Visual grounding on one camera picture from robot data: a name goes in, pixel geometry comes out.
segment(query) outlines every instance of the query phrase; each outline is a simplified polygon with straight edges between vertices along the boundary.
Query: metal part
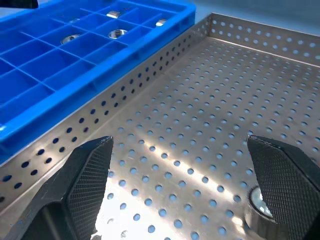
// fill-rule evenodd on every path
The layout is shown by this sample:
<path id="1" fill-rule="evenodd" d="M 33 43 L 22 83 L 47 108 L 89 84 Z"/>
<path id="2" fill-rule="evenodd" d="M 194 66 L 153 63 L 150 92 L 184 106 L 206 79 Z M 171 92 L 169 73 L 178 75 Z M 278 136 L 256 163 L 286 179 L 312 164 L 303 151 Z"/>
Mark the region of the metal part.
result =
<path id="1" fill-rule="evenodd" d="M 319 36 L 220 14 L 214 15 L 209 36 L 302 63 L 320 66 Z"/>
<path id="2" fill-rule="evenodd" d="M 263 199 L 288 239 L 320 235 L 320 168 L 299 147 L 264 136 L 247 140 Z"/>
<path id="3" fill-rule="evenodd" d="M 260 214 L 265 215 L 266 217 L 272 218 L 272 214 L 268 209 L 262 194 L 260 187 L 255 187 L 249 195 L 252 205 L 259 211 Z"/>
<path id="4" fill-rule="evenodd" d="M 126 33 L 127 33 L 127 30 L 116 29 L 116 30 L 109 32 L 108 36 L 111 39 L 117 39 L 117 38 L 121 37 L 122 35 L 125 35 Z"/>
<path id="5" fill-rule="evenodd" d="M 109 18 L 113 18 L 113 19 L 117 19 L 118 17 L 120 17 L 122 15 L 121 12 L 119 11 L 110 11 L 106 14 L 107 17 Z"/>
<path id="6" fill-rule="evenodd" d="M 261 196 L 258 186 L 251 189 L 244 210 L 244 219 L 250 230 L 266 240 L 287 240 L 288 231 L 285 226 L 275 222 L 271 212 Z"/>
<path id="7" fill-rule="evenodd" d="M 64 39 L 61 40 L 61 44 L 66 44 L 66 43 L 72 41 L 73 39 L 76 39 L 79 36 L 80 36 L 79 34 L 73 34 L 70 36 L 66 36 Z"/>
<path id="8" fill-rule="evenodd" d="M 0 233 L 75 146 L 112 135 L 111 174 L 96 223 L 102 239 L 253 239 L 243 228 L 248 190 L 257 185 L 246 136 L 285 139 L 319 159 L 320 112 L 312 109 L 320 71 L 254 50 L 255 43 L 219 40 L 219 32 L 207 37 L 222 17 L 212 14 L 185 31 L 0 168 L 1 176 L 12 174 L 1 185 L 0 221 L 6 221 Z M 236 36 L 232 30 L 224 34 Z M 241 39 L 247 34 L 237 33 Z M 304 34 L 290 34 L 308 48 Z M 45 152 L 37 155 L 40 149 Z M 26 159 L 37 175 L 21 168 Z"/>
<path id="9" fill-rule="evenodd" d="M 155 26 L 156 27 L 161 27 L 163 24 L 166 23 L 166 21 L 167 21 L 167 19 L 161 18 L 161 19 L 159 19 L 159 21 L 156 22 Z"/>

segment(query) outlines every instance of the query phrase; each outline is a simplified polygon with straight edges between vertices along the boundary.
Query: perforated sheet metal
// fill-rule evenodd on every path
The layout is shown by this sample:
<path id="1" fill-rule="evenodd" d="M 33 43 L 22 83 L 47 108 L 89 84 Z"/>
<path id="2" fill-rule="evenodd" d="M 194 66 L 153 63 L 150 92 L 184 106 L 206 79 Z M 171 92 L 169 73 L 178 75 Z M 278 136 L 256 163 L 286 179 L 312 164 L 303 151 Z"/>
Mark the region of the perforated sheet metal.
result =
<path id="1" fill-rule="evenodd" d="M 105 239 L 250 239 L 248 134 L 319 158 L 319 69 L 207 38 L 93 136 L 112 134 Z"/>
<path id="2" fill-rule="evenodd" d="M 247 38 L 248 29 L 219 24 L 270 32 L 224 17 L 212 14 L 183 33 L 4 165 L 0 173 L 12 178 L 3 183 L 2 213 L 23 209 L 37 191 L 30 187 L 80 143 L 111 135 L 111 170 L 96 222 L 102 239 L 256 239 L 242 227 L 247 193 L 257 184 L 246 137 L 281 140 L 319 160 L 320 70 L 262 46 L 255 51 L 254 42 L 250 48 L 225 42 L 235 33 Z M 220 31 L 224 41 L 215 39 Z M 286 32 L 272 28 L 271 34 L 285 39 Z M 303 34 L 294 36 L 292 49 L 303 40 L 313 50 L 306 58 L 319 55 L 319 38 L 312 38 L 313 48 Z M 31 176 L 34 168 L 38 174 Z M 2 226 L 0 233 L 8 229 Z"/>

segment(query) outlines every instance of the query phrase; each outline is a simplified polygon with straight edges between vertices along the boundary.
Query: blue compartment tray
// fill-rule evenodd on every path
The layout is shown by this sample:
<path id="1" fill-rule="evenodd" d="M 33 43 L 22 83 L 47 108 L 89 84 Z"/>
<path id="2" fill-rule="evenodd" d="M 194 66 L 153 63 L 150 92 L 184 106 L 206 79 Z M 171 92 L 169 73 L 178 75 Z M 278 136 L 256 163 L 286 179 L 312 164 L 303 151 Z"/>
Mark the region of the blue compartment tray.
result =
<path id="1" fill-rule="evenodd" d="M 0 165 L 195 23 L 192 4 L 67 3 L 0 19 Z"/>

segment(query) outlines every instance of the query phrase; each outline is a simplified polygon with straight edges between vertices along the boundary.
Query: perforated metal tray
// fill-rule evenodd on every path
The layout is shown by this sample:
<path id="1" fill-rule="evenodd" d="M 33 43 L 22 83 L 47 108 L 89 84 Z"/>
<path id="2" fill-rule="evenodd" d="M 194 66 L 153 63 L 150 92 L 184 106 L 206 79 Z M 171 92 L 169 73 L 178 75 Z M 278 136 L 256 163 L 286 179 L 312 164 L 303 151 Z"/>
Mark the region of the perforated metal tray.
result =
<path id="1" fill-rule="evenodd" d="M 255 239 L 243 228 L 257 184 L 246 137 L 320 159 L 319 45 L 211 14 L 0 168 L 12 176 L 1 184 L 0 232 L 75 146 L 113 135 L 102 239 Z"/>

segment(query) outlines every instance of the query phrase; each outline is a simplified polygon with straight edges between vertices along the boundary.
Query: round hole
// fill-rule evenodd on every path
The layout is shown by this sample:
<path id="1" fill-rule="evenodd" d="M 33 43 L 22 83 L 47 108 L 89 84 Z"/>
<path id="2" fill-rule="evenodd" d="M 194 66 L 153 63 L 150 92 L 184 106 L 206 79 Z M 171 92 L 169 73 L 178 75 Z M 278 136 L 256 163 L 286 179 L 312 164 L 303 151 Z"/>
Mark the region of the round hole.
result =
<path id="1" fill-rule="evenodd" d="M 33 171 L 30 173 L 30 175 L 33 176 L 33 175 L 36 175 L 37 173 L 38 173 L 38 170 L 35 169 L 35 170 L 33 170 Z"/>
<path id="2" fill-rule="evenodd" d="M 7 176 L 3 177 L 2 181 L 3 182 L 8 182 L 11 178 L 12 178 L 12 175 L 7 175 Z"/>
<path id="3" fill-rule="evenodd" d="M 29 165 L 28 161 L 25 161 L 24 163 L 21 164 L 22 168 L 26 168 Z"/>
<path id="4" fill-rule="evenodd" d="M 167 172 L 164 174 L 164 177 L 165 177 L 166 179 L 170 179 L 170 178 L 172 177 L 172 174 L 167 171 Z"/>
<path id="5" fill-rule="evenodd" d="M 195 171 L 192 169 L 192 168 L 189 168 L 188 170 L 187 170 L 187 172 L 188 172 L 188 174 L 193 174 Z"/>
<path id="6" fill-rule="evenodd" d="M 165 209 L 160 209 L 159 211 L 158 211 L 158 213 L 159 213 L 159 215 L 161 216 L 161 217 L 165 217 L 166 215 L 167 215 L 167 211 L 165 210 Z"/>
<path id="7" fill-rule="evenodd" d="M 16 184 L 14 185 L 14 189 L 18 189 L 18 188 L 20 188 L 20 187 L 21 187 L 21 185 L 22 185 L 22 183 L 21 183 L 21 182 L 16 183 Z"/>
<path id="8" fill-rule="evenodd" d="M 148 233 L 150 233 L 150 234 L 154 233 L 155 230 L 156 230 L 156 228 L 155 228 L 155 226 L 153 226 L 153 225 L 150 225 L 150 226 L 148 227 Z"/>
<path id="9" fill-rule="evenodd" d="M 126 161 L 125 161 L 125 160 L 120 160 L 120 161 L 119 161 L 119 165 L 120 165 L 121 167 L 123 167 L 124 165 L 126 165 Z"/>
<path id="10" fill-rule="evenodd" d="M 141 161 L 142 163 L 145 163 L 145 162 L 147 161 L 147 158 L 146 158 L 145 156 L 142 156 L 142 157 L 140 158 L 140 161 Z"/>
<path id="11" fill-rule="evenodd" d="M 138 221 L 139 219 L 140 219 L 140 214 L 137 213 L 133 216 L 133 220 Z"/>
<path id="12" fill-rule="evenodd" d="M 152 170 L 157 171 L 159 169 L 159 166 L 157 164 L 152 165 Z"/>
<path id="13" fill-rule="evenodd" d="M 245 172 L 246 172 L 246 174 L 248 174 L 248 175 L 252 175 L 252 174 L 254 173 L 251 169 L 247 169 Z"/>
<path id="14" fill-rule="evenodd" d="M 174 194 L 170 194 L 169 199 L 170 199 L 170 201 L 175 202 L 177 200 L 177 196 Z"/>
<path id="15" fill-rule="evenodd" d="M 161 185 L 155 186 L 155 190 L 156 190 L 157 192 L 161 192 L 161 191 L 162 191 L 162 186 L 161 186 Z"/>
<path id="16" fill-rule="evenodd" d="M 193 192 L 193 194 L 196 196 L 196 197 L 200 197 L 201 196 L 201 192 L 199 190 L 195 190 Z"/>
<path id="17" fill-rule="evenodd" d="M 51 162 L 51 160 L 52 160 L 52 158 L 51 158 L 51 157 L 49 157 L 47 160 L 45 160 L 45 163 L 46 163 L 46 164 L 48 164 L 48 163 L 50 163 L 50 162 Z"/>
<path id="18" fill-rule="evenodd" d="M 147 198 L 147 199 L 144 201 L 144 204 L 145 204 L 146 206 L 151 206 L 152 200 L 151 200 L 150 198 Z"/>
<path id="19" fill-rule="evenodd" d="M 182 222 L 179 219 L 174 220 L 173 224 L 177 229 L 181 229 L 183 226 Z"/>
<path id="20" fill-rule="evenodd" d="M 241 150 L 237 150 L 237 151 L 236 151 L 236 154 L 240 157 L 240 156 L 243 155 L 243 152 L 242 152 Z"/>
<path id="21" fill-rule="evenodd" d="M 218 232 L 219 232 L 220 235 L 225 236 L 226 233 L 227 233 L 227 230 L 223 226 L 220 226 L 218 228 Z"/>
<path id="22" fill-rule="evenodd" d="M 137 196 L 137 195 L 139 194 L 138 189 L 132 189 L 131 194 L 132 194 L 133 196 Z"/>
<path id="23" fill-rule="evenodd" d="M 121 209 L 121 210 L 125 209 L 126 207 L 127 207 L 127 204 L 121 203 L 121 205 L 120 205 L 120 209 Z"/>
<path id="24" fill-rule="evenodd" d="M 109 193 L 106 197 L 107 199 L 113 199 L 114 198 L 114 194 L 113 193 Z"/>
<path id="25" fill-rule="evenodd" d="M 225 177 L 226 179 L 230 179 L 230 178 L 231 178 L 231 174 L 227 172 L 227 173 L 224 175 L 224 177 Z"/>
<path id="26" fill-rule="evenodd" d="M 142 181 L 145 182 L 145 183 L 149 182 L 149 177 L 148 176 L 143 176 L 142 177 Z"/>
<path id="27" fill-rule="evenodd" d="M 132 167 L 132 168 L 130 169 L 130 173 L 131 173 L 131 174 L 136 174 L 136 172 L 137 172 L 137 169 L 136 169 L 136 168 Z"/>
<path id="28" fill-rule="evenodd" d="M 208 179 L 206 176 L 204 176 L 204 177 L 202 178 L 202 182 L 203 182 L 203 183 L 206 184 L 206 183 L 208 183 L 208 181 L 209 181 L 209 179 Z"/>
<path id="29" fill-rule="evenodd" d="M 124 187 L 124 186 L 126 185 L 126 181 L 125 181 L 125 180 L 120 180 L 120 181 L 119 181 L 119 185 L 120 185 L 121 187 Z"/>
<path id="30" fill-rule="evenodd" d="M 45 152 L 44 149 L 40 149 L 40 150 L 38 151 L 37 155 L 42 155 L 44 152 Z"/>
<path id="31" fill-rule="evenodd" d="M 241 197 L 239 197 L 238 195 L 235 195 L 233 196 L 233 200 L 236 202 L 236 203 L 239 203 L 241 201 Z"/>
<path id="32" fill-rule="evenodd" d="M 192 240 L 199 240 L 199 234 L 195 231 L 191 232 L 191 239 Z"/>
<path id="33" fill-rule="evenodd" d="M 215 171 L 217 169 L 217 167 L 215 165 L 210 165 L 210 170 L 211 171 Z"/>
<path id="34" fill-rule="evenodd" d="M 231 210 L 225 211 L 225 214 L 228 218 L 232 218 L 234 216 L 234 213 Z"/>
<path id="35" fill-rule="evenodd" d="M 185 187 L 187 184 L 186 184 L 185 181 L 181 180 L 181 181 L 179 181 L 178 185 L 179 185 L 179 187 L 183 188 L 183 187 Z"/>
<path id="36" fill-rule="evenodd" d="M 108 173 L 109 178 L 112 178 L 114 175 L 115 175 L 115 173 L 113 171 L 109 171 L 109 173 Z"/>
<path id="37" fill-rule="evenodd" d="M 201 215 L 200 220 L 203 224 L 206 224 L 209 218 L 206 215 Z"/>
<path id="38" fill-rule="evenodd" d="M 225 189 L 224 189 L 223 186 L 218 186 L 217 190 L 218 190 L 219 193 L 223 193 Z"/>
<path id="39" fill-rule="evenodd" d="M 241 186 L 242 188 L 246 188 L 246 187 L 248 186 L 248 184 L 247 184 L 245 181 L 241 181 L 241 182 L 240 182 L 240 186 Z"/>
<path id="40" fill-rule="evenodd" d="M 210 207 L 215 208 L 215 207 L 217 206 L 217 202 L 216 202 L 215 200 L 211 199 L 211 200 L 209 201 L 209 205 L 210 205 Z"/>

